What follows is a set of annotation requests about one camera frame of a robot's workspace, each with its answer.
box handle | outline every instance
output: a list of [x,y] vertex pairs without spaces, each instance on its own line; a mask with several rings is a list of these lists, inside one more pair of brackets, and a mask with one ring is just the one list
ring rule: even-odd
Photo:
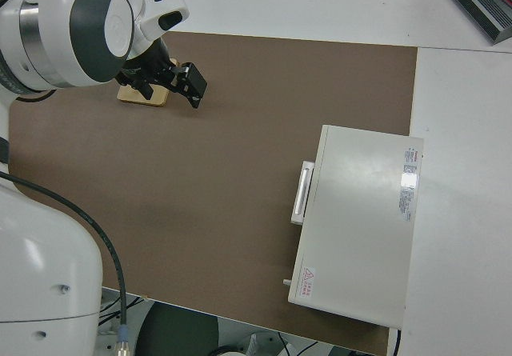
[[295,196],[294,210],[291,215],[293,224],[304,223],[307,195],[310,192],[311,178],[313,176],[314,162],[302,162],[301,176],[298,180],[297,196]]

warning label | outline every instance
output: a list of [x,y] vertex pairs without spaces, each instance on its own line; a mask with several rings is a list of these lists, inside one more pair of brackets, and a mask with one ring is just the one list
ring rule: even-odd
[[414,194],[418,186],[418,160],[419,152],[409,148],[404,153],[400,201],[398,209],[403,219],[409,222],[414,213]]
[[301,298],[310,298],[313,293],[313,282],[314,282],[314,268],[305,266],[302,268],[301,283],[299,285]]

brown tabletop surface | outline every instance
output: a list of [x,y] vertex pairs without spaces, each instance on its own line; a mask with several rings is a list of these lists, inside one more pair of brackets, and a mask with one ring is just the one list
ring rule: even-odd
[[[315,158],[322,125],[408,134],[416,49],[165,39],[208,81],[198,110],[175,94],[163,108],[120,102],[115,82],[15,103],[11,172],[70,198],[104,227],[129,292],[384,354],[387,328],[291,304],[282,280],[291,278],[301,231],[290,224],[298,176]],[[102,255],[104,285],[116,288]]]

cable connector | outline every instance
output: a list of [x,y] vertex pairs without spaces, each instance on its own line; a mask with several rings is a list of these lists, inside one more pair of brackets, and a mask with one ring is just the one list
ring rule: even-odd
[[114,348],[114,356],[131,356],[128,347],[128,326],[121,324],[118,329],[118,342]]
[[118,342],[114,348],[114,356],[131,356],[128,342]]

white table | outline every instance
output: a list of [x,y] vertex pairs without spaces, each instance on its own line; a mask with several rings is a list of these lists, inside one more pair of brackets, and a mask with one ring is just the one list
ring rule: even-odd
[[401,354],[511,354],[512,39],[492,46],[452,0],[186,2],[182,31],[421,47],[410,134],[426,156]]

